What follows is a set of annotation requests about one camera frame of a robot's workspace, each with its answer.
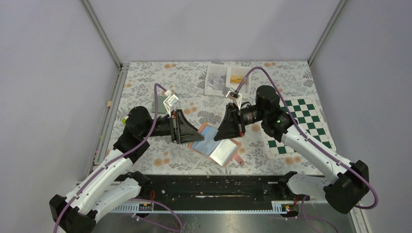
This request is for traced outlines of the white VIP credit card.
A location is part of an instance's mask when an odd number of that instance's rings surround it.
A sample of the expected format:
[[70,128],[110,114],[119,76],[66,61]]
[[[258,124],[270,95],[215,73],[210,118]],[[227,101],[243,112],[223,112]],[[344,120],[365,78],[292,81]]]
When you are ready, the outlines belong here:
[[212,80],[208,83],[208,86],[210,86],[213,90],[217,91],[222,91],[225,87],[224,83],[218,80]]

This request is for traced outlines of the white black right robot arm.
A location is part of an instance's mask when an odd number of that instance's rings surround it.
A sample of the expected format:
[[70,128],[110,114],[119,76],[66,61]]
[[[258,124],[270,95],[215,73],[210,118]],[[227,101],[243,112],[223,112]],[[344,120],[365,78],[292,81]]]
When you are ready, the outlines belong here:
[[280,106],[285,101],[272,86],[260,86],[255,104],[244,108],[238,91],[226,87],[222,93],[231,102],[225,107],[215,141],[243,137],[247,125],[260,122],[269,137],[292,148],[322,173],[323,179],[294,171],[287,173],[278,188],[283,199],[291,200],[296,195],[325,198],[333,209],[347,214],[358,208],[361,199],[372,190],[368,166],[361,160],[351,162],[310,135],[286,106]]

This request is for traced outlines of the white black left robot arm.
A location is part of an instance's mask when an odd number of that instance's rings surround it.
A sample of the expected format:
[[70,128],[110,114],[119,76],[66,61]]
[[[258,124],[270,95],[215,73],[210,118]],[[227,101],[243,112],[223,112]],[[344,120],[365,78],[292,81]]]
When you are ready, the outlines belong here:
[[152,181],[141,172],[129,172],[114,189],[107,187],[133,166],[145,153],[151,136],[170,136],[176,144],[203,141],[181,109],[165,116],[151,117],[146,107],[133,108],[124,119],[124,130],[105,160],[87,178],[65,196],[55,195],[49,202],[53,231],[89,233],[97,222],[129,199],[153,197]]

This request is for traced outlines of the gold credit card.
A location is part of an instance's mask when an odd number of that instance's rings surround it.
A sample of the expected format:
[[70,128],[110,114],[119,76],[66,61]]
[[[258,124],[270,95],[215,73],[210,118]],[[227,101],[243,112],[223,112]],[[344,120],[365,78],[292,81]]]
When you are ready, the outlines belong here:
[[245,77],[242,75],[231,75],[230,83],[241,83]]

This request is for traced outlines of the silver credit card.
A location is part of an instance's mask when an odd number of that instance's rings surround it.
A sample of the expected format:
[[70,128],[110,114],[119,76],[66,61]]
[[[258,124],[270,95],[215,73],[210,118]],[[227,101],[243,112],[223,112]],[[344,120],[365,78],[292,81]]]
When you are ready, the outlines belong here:
[[212,80],[210,82],[211,83],[216,83],[216,82],[225,83],[225,79],[226,79],[225,75],[223,75],[223,76],[213,76]]

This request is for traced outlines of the white two-compartment plastic bin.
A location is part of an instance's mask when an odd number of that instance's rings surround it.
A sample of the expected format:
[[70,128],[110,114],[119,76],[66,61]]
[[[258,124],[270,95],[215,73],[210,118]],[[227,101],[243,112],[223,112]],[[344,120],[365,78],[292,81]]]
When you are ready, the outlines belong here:
[[204,94],[205,95],[212,95],[212,96],[222,96],[222,91],[213,90],[208,83],[212,80],[213,76],[226,76],[225,79],[225,87],[233,88],[234,90],[237,89],[239,83],[230,83],[230,76],[231,75],[242,75],[245,76],[250,67],[243,67],[243,66],[230,66],[230,65],[219,65],[219,64],[209,64],[206,71],[206,79],[205,79],[205,87],[204,87]]

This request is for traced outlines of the floral tablecloth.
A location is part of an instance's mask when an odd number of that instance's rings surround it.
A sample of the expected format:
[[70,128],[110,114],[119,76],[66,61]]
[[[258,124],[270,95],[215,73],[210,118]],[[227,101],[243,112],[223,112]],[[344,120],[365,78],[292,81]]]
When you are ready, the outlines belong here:
[[[137,106],[152,110],[154,84],[179,97],[177,106],[195,127],[203,123],[218,127],[223,119],[228,99],[223,96],[204,94],[208,62],[135,62],[131,63],[121,89],[120,100],[108,143],[96,158],[97,162],[112,150],[122,134],[122,119]],[[306,61],[291,62],[224,62],[219,65],[262,67],[250,74],[249,97],[243,101],[255,102],[255,91],[261,85],[275,84],[288,108],[299,124],[328,148],[335,149],[324,113],[320,105],[314,80]],[[289,171],[318,175],[319,170],[289,147],[269,139],[260,123],[248,125],[246,134],[239,138],[239,156],[244,166],[236,161],[226,167],[190,150],[186,145],[172,143],[168,136],[152,137],[150,147],[132,167],[132,171],[144,174],[212,174],[212,175],[283,175]]]

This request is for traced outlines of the purple white green block stack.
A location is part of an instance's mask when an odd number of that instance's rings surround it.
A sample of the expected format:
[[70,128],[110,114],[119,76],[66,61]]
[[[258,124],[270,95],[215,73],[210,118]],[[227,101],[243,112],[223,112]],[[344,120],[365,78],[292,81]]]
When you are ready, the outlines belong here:
[[123,119],[121,120],[124,125],[126,124],[127,119],[128,119],[128,117],[126,116],[125,118],[123,118]]

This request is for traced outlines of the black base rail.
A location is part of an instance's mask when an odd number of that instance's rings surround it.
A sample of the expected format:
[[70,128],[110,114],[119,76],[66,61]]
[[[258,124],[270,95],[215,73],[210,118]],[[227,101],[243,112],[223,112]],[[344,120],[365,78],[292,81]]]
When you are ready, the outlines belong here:
[[292,193],[282,176],[148,175],[142,194],[114,213],[286,214],[303,195]]

